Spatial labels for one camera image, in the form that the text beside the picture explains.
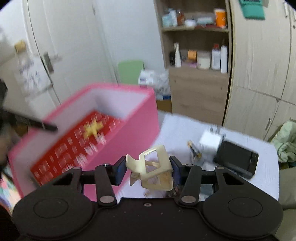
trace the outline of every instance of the white bottle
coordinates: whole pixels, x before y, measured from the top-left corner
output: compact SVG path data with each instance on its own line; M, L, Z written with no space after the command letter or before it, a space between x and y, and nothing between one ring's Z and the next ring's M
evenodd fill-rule
M221 73L226 74L228 68L228 48L226 45L221 47Z
M170 11L170 17L172 18L172 26L177 27L178 26L178 20L177 20L177 12L176 10Z
M176 49L175 65L176 65L176 68L180 68L182 63L181 63L181 55L179 50L179 43L175 43L174 48Z
M221 65L221 50L219 49L219 44L214 44L212 49L212 69L220 70Z

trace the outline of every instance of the beige plastic part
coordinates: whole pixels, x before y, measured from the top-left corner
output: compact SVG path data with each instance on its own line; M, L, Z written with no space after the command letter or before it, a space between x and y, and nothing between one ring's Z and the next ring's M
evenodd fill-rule
M156 151L158 161L146 161L145 156ZM156 167L151 172L146 171L147 166ZM137 180L141 180L143 188L170 191L173 188L172 166L169 156L163 145L151 148L139 155L139 160L135 160L130 155L126 155L126 167L132 171L130 185L132 186ZM151 183L151 179L157 177L158 183Z
M26 47L26 42L24 40L21 40L15 44L15 51L17 52L17 54L24 52L26 50L27 50L27 47Z

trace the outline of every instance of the white jar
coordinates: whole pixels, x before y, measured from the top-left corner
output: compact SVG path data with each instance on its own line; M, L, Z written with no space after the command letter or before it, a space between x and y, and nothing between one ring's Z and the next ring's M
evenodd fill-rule
M210 55L208 51L197 52L197 68L198 69L209 69L210 68Z
M196 26L196 21L194 19L186 19L185 20L185 27L192 28Z

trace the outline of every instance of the green board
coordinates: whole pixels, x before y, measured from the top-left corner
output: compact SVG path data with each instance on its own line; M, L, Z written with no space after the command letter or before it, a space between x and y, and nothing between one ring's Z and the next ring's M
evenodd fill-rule
M262 0L239 0L239 2L245 18L265 20Z
M141 60L122 61L118 64L118 73L122 84L137 85L144 63Z

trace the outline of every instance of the round black pad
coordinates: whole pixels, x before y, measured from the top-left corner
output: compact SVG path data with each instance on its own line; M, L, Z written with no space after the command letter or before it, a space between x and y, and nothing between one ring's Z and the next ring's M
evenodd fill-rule
M279 203L262 192L243 186L208 197L202 212L209 224L233 238L261 238L275 231L283 218Z
M61 239L82 229L93 215L93 204L66 186L35 191L15 206L13 220L26 235Z
M34 212L41 218L57 218L68 210L68 203L60 198L47 198L36 203Z
M261 204L248 197L238 197L228 203L229 210L236 216L252 218L262 212Z

